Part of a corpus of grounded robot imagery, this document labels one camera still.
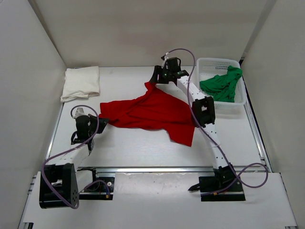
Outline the red t shirt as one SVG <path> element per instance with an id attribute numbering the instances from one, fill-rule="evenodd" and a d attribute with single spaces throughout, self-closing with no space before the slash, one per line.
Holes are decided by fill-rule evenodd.
<path id="1" fill-rule="evenodd" d="M 146 82 L 146 93 L 132 100 L 100 103 L 100 118 L 120 128 L 165 130 L 179 144 L 192 146 L 195 126 L 189 105 Z"/>

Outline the white t shirt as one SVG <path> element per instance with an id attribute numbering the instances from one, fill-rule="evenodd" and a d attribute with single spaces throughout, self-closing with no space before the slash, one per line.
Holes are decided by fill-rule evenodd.
<path id="1" fill-rule="evenodd" d="M 61 95 L 61 103 L 75 99 L 88 99 L 100 95 L 100 71 L 98 66 L 67 68 Z"/>

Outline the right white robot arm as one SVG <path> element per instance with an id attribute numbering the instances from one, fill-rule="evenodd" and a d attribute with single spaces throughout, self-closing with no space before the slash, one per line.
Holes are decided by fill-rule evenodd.
<path id="1" fill-rule="evenodd" d="M 202 135 L 209 139 L 209 144 L 212 148 L 211 159 L 215 174 L 214 186 L 218 190 L 224 191 L 230 187 L 231 181 L 235 177 L 235 172 L 226 159 L 217 136 L 214 100 L 212 97 L 204 95 L 191 81 L 190 74 L 181 69 L 181 60 L 179 58 L 168 58 L 165 55 L 161 59 L 163 63 L 161 66 L 155 66 L 150 81 L 156 84 L 173 82 L 187 96 L 194 124 L 200 129 Z"/>

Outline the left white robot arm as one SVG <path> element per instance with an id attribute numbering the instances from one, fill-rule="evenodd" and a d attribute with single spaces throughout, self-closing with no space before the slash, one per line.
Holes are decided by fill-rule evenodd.
<path id="1" fill-rule="evenodd" d="M 82 161 L 93 151 L 93 134 L 101 134 L 109 119 L 80 114 L 75 117 L 75 122 L 76 131 L 71 135 L 72 151 L 60 156 L 55 164 L 47 162 L 41 171 L 41 208 L 76 208 L 82 191 L 95 191 L 101 184 L 105 186 L 105 198 L 111 197 L 109 186 L 95 175 L 93 168 L 79 169 Z"/>

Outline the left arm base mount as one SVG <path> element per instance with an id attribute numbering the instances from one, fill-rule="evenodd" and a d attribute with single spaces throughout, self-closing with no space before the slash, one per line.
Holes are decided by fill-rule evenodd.
<path id="1" fill-rule="evenodd" d="M 80 200 L 113 200 L 115 174 L 94 167 L 76 170 Z"/>

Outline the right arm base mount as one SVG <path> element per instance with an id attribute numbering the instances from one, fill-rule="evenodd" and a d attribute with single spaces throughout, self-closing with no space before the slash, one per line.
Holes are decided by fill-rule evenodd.
<path id="1" fill-rule="evenodd" d="M 243 186 L 229 166 L 213 169 L 213 176 L 201 176 L 188 191 L 199 191 L 202 202 L 245 201 Z"/>

